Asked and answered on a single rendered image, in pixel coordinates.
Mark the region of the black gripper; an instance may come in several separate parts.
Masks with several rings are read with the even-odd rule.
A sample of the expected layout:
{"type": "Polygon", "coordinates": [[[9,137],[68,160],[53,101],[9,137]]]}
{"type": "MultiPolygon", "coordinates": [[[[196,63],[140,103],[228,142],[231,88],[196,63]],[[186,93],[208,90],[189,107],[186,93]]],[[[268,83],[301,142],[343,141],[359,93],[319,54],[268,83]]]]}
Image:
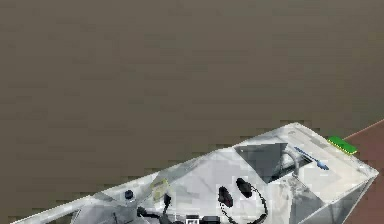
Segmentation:
{"type": "Polygon", "coordinates": [[[168,194],[165,194],[163,197],[164,209],[163,215],[159,216],[158,214],[148,213],[144,207],[139,206],[137,208],[137,216],[138,217],[147,217],[147,218],[155,218],[158,219],[160,224],[184,224],[182,221],[171,221],[168,218],[167,210],[171,204],[172,197],[168,194]]]}

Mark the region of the grey saltshaker with black cap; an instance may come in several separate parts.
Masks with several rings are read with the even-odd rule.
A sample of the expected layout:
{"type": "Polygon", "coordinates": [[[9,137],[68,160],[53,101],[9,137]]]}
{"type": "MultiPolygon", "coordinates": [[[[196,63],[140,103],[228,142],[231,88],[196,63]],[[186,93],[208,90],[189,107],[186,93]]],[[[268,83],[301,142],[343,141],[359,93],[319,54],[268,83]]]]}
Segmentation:
{"type": "Polygon", "coordinates": [[[132,190],[126,190],[124,192],[124,202],[127,206],[132,206],[136,202],[135,195],[132,190]]]}

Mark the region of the pale yellow sponge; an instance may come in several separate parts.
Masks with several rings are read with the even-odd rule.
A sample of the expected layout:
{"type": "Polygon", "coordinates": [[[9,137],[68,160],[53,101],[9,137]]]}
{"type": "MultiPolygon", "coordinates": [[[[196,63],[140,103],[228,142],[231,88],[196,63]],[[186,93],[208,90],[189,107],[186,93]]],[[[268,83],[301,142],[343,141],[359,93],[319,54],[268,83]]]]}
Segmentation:
{"type": "Polygon", "coordinates": [[[154,180],[151,185],[151,195],[154,201],[160,200],[167,192],[169,188],[169,183],[166,178],[159,180],[154,180]]]}

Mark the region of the black headphones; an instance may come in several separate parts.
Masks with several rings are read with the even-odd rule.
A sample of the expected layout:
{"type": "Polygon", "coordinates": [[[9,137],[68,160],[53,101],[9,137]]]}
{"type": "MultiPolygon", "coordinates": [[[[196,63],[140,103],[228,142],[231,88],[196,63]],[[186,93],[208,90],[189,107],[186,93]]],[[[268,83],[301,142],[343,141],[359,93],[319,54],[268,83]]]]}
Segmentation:
{"type": "MultiPolygon", "coordinates": [[[[249,182],[245,181],[243,178],[238,178],[236,180],[236,185],[240,190],[240,192],[242,193],[242,195],[246,198],[250,198],[253,195],[253,193],[257,193],[264,208],[264,212],[257,219],[253,220],[252,222],[248,222],[247,224],[263,224],[269,215],[266,199],[262,196],[262,194],[257,188],[252,186],[249,182]]],[[[219,202],[219,206],[222,214],[228,219],[229,223],[239,224],[224,209],[224,206],[228,208],[231,208],[233,206],[233,198],[229,193],[228,189],[224,186],[221,186],[219,188],[218,202],[219,202]]]]}

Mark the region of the dark sink basin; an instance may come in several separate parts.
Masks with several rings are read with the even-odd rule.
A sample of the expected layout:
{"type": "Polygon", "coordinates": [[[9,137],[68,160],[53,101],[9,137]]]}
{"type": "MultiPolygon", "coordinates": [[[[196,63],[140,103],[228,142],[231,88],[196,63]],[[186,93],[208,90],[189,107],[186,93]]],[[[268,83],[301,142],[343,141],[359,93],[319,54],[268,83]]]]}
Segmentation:
{"type": "Polygon", "coordinates": [[[287,155],[284,156],[282,154],[283,150],[294,153],[295,157],[299,161],[300,168],[311,163],[311,160],[290,149],[287,143],[267,143],[235,147],[235,151],[256,171],[259,177],[267,184],[288,175],[294,170],[294,166],[292,165],[293,161],[287,155]],[[287,169],[285,169],[282,166],[283,161],[292,166],[289,166],[287,169]]]}

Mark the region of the grey curved faucet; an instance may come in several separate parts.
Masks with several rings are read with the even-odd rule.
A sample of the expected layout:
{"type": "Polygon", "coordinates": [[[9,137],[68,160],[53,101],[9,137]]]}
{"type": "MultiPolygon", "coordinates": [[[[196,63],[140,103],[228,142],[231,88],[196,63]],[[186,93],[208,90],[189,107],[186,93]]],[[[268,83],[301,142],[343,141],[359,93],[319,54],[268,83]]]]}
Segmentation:
{"type": "MultiPolygon", "coordinates": [[[[285,156],[287,155],[293,162],[293,166],[294,166],[294,170],[293,170],[293,177],[295,178],[298,178],[299,177],[299,169],[300,169],[300,166],[299,166],[299,161],[298,159],[295,157],[294,153],[293,152],[290,152],[290,151],[287,151],[287,150],[283,150],[282,151],[282,154],[285,156]]],[[[288,163],[286,162],[282,162],[282,166],[287,169],[289,166],[292,166],[292,165],[289,165],[288,163]]]]}

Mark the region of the green flat sponge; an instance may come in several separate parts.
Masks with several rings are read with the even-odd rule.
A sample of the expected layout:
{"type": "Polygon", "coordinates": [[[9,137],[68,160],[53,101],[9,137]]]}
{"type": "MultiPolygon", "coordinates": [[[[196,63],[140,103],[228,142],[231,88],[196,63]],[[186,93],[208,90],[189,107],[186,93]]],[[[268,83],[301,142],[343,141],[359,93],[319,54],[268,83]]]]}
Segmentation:
{"type": "Polygon", "coordinates": [[[355,146],[338,136],[329,136],[327,141],[348,155],[353,155],[358,152],[355,146]]]}

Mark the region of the blue handled brush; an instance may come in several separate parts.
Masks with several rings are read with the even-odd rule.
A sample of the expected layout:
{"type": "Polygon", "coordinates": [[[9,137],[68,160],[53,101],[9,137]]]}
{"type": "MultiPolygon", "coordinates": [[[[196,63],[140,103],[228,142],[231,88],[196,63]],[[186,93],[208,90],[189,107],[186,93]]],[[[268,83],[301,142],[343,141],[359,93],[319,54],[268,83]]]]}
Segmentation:
{"type": "Polygon", "coordinates": [[[299,147],[296,147],[294,146],[294,149],[299,152],[300,154],[302,154],[305,158],[311,160],[311,161],[314,161],[316,163],[316,166],[322,170],[329,170],[329,167],[323,163],[322,161],[312,157],[311,155],[309,155],[308,153],[306,153],[305,151],[303,151],[302,149],[300,149],[299,147]]]}

